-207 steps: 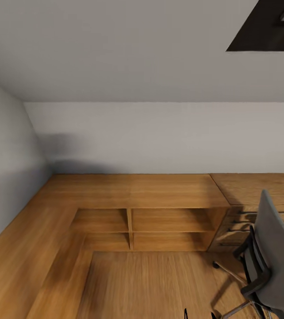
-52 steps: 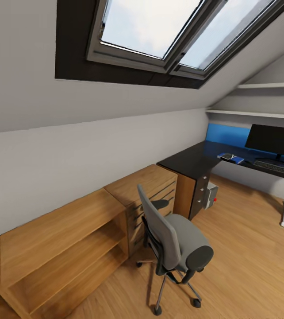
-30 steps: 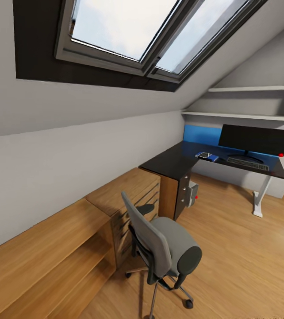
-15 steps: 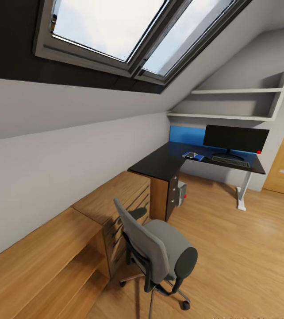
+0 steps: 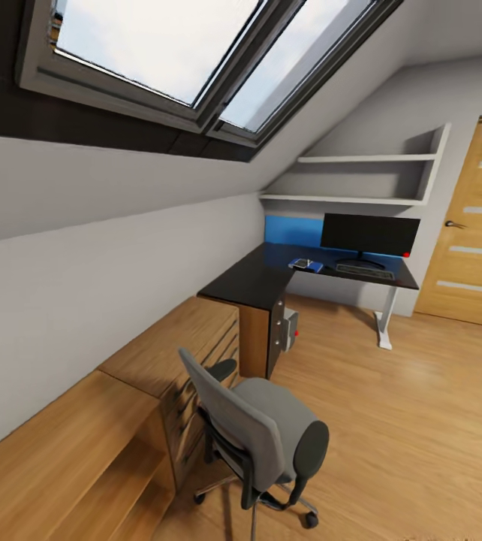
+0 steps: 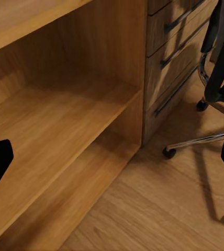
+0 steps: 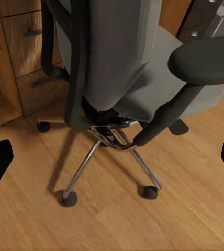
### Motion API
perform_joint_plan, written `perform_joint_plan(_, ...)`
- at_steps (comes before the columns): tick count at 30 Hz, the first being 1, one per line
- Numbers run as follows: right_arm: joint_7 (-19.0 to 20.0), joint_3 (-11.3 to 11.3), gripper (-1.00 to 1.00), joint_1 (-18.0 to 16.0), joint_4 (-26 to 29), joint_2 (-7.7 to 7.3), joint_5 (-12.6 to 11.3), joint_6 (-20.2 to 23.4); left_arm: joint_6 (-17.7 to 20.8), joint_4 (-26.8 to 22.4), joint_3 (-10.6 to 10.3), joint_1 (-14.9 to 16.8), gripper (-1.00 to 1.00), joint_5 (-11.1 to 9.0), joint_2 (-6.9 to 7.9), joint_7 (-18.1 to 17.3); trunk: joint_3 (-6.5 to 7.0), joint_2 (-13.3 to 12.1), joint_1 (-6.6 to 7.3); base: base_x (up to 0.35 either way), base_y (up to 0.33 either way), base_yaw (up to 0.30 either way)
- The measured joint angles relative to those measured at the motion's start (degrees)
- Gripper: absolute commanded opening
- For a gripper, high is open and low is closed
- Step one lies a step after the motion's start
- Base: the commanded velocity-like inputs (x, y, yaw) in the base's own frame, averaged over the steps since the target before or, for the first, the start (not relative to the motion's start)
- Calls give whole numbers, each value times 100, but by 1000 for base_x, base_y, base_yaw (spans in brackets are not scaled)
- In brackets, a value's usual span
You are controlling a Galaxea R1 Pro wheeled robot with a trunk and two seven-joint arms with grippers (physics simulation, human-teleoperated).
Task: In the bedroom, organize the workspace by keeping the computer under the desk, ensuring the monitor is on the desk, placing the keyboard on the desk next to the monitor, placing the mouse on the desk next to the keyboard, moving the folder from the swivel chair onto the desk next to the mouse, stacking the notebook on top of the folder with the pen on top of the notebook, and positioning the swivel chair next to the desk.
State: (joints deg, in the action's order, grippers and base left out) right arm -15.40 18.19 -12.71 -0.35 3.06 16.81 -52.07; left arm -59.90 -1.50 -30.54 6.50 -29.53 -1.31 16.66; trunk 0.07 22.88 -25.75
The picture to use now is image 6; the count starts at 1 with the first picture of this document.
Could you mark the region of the swivel chair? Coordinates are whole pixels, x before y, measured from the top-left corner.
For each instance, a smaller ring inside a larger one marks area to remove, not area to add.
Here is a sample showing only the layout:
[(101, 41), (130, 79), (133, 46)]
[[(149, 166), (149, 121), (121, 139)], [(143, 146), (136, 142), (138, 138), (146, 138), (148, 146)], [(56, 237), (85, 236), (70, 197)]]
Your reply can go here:
[[(206, 73), (205, 62), (214, 43), (217, 45), (217, 63), (211, 77), (209, 77)], [(224, 114), (224, 106), (218, 103), (224, 102), (224, 0), (219, 0), (211, 13), (201, 52), (198, 73), (206, 89), (205, 96), (199, 101), (197, 107), (205, 111), (211, 105)], [(176, 148), (221, 140), (224, 140), (224, 133), (176, 142), (168, 144), (163, 150), (163, 154), (172, 159), (177, 152)]]

